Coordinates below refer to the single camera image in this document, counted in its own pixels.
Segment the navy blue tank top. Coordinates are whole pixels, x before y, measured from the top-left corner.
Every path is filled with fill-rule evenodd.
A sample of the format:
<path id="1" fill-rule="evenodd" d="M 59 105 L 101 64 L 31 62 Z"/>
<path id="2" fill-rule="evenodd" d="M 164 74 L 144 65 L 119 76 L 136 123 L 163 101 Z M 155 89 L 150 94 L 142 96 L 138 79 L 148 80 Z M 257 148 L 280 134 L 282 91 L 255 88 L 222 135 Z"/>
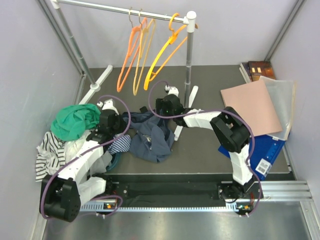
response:
<path id="1" fill-rule="evenodd" d="M 169 120 L 155 116 L 145 106 L 139 112 L 124 112 L 123 120 L 128 121 L 129 128 L 135 131 L 131 139 L 129 152 L 135 157 L 152 162 L 162 163 L 172 153 L 175 135 L 169 128 Z"/>

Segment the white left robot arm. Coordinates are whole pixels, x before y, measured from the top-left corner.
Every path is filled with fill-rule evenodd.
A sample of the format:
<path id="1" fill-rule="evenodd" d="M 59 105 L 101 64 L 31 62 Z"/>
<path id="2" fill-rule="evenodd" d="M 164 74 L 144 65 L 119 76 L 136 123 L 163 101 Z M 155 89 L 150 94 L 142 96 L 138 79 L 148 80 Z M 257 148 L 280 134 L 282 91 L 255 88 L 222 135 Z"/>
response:
<path id="1" fill-rule="evenodd" d="M 114 191 L 107 179 L 88 175 L 90 168 L 102 157 L 107 147 L 128 131 L 130 124 L 122 123 L 122 117 L 115 107 L 116 96 L 103 95 L 96 107 L 108 120 L 97 124 L 74 158 L 54 174 L 47 175 L 41 182 L 39 212 L 46 220 L 59 219 L 72 222 L 81 208 L 88 202 L 109 198 Z"/>

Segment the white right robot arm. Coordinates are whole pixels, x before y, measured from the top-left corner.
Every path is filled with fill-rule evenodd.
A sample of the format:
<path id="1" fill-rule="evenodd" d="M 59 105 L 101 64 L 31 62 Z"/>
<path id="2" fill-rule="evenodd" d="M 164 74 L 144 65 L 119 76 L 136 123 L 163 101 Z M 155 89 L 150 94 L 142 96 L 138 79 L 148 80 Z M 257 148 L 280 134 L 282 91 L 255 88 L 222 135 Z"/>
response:
<path id="1" fill-rule="evenodd" d="M 228 151 L 232 165 L 230 188 L 239 198 L 245 198 L 252 191 L 255 177 L 250 165 L 253 149 L 250 138 L 253 135 L 248 124 L 232 107 L 223 110 L 205 111 L 184 107 L 176 87 L 166 86 L 167 95 L 155 100 L 155 112 L 164 119 L 172 119 L 183 128 L 208 129 L 215 133 L 220 145 Z"/>

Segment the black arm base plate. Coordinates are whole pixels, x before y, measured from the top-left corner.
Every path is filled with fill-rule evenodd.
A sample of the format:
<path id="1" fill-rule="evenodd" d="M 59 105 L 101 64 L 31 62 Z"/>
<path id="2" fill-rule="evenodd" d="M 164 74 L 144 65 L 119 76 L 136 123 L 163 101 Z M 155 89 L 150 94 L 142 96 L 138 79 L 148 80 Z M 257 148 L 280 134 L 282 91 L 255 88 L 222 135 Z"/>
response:
<path id="1" fill-rule="evenodd" d="M 222 207 L 226 200 L 251 203 L 262 194 L 257 181 L 244 195 L 234 191 L 230 173 L 104 174 L 106 193 L 123 207 Z"/>

